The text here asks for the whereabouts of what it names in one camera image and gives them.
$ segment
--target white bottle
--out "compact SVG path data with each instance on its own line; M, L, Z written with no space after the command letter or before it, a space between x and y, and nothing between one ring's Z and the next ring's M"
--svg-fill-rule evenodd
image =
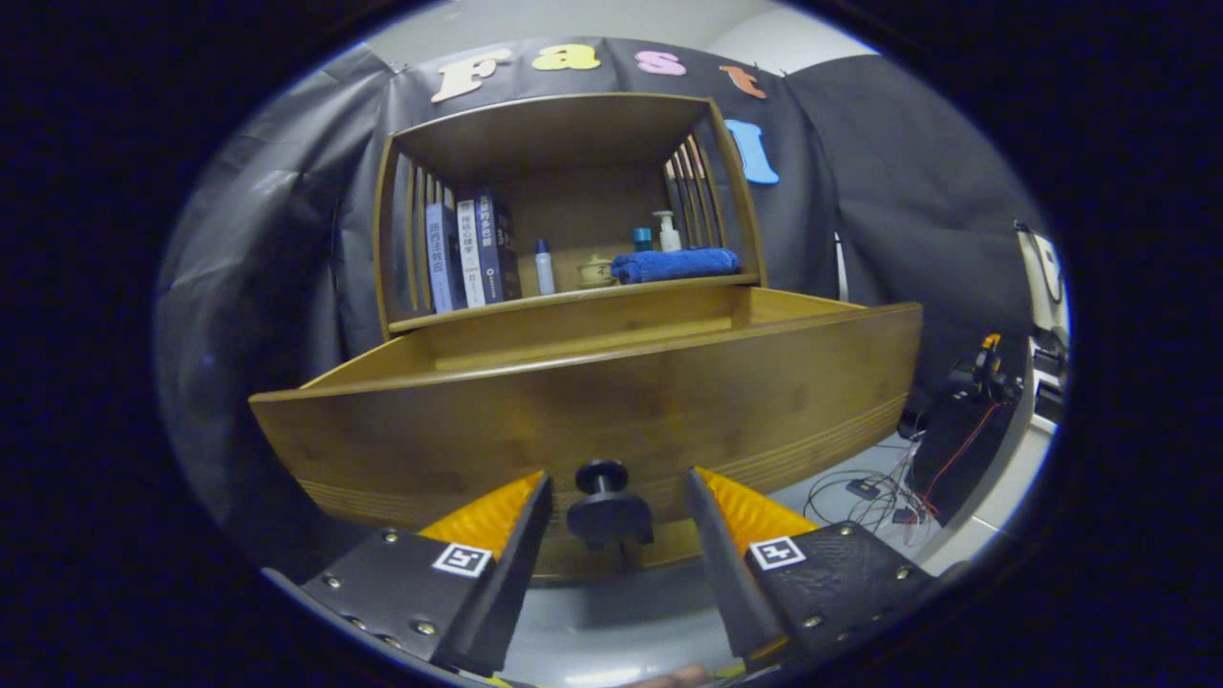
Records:
M679 251L680 246L680 232L675 231L675 226L671 225L671 215L675 213L670 210L658 210L654 216L663 222L662 230L658 232L658 242L663 246L664 253L670 253L671 251Z
M548 241L536 241L536 276L539 277L539 295L556 292L556 282L552 279L552 253L548 252Z

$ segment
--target small teal bottle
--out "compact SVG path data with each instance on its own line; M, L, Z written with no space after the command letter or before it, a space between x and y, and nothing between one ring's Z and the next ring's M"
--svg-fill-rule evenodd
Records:
M648 226L632 230L632 249L637 253L654 249L654 237Z

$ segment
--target small bottle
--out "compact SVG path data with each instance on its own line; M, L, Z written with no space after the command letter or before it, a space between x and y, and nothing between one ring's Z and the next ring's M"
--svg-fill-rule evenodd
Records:
M632 230L632 249L637 253L654 249L654 237L648 226Z
M658 230L658 242L662 243L664 253L679 251L681 247L680 232L675 231L675 225L671 224L671 215L674 214L670 210L658 210L654 213L658 221L663 224L662 229Z
M536 276L539 279L541 296L556 292L556 282L552 277L552 253L548 252L545 238L536 241Z

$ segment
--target open drawer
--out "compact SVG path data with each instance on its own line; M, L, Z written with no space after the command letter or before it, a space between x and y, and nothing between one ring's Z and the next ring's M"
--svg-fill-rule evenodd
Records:
M885 437L911 385L921 306L680 284L435 321L251 407L338 518L419 529L543 469L555 512L536 574L614 572L619 552L587 551L563 524L585 496L577 468L616 459L656 519L656 543L626 556L695 557L681 472L770 492Z

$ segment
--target blue towel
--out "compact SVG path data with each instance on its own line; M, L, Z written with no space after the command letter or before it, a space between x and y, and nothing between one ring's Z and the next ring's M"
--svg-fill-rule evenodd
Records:
M739 255L725 248L689 248L670 253L641 251L627 255L616 255L612 260L612 274L620 279L620 284L686 276L717 276L735 274L737 270Z

